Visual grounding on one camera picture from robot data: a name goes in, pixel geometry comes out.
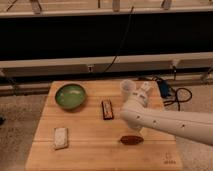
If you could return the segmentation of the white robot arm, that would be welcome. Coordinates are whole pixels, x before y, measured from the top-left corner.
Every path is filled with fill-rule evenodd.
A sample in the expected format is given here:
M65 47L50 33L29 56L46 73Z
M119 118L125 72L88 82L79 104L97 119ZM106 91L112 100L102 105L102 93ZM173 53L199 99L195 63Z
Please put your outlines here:
M121 107L120 116L130 128L151 128L213 146L213 114L151 109L144 104L143 95L134 92Z

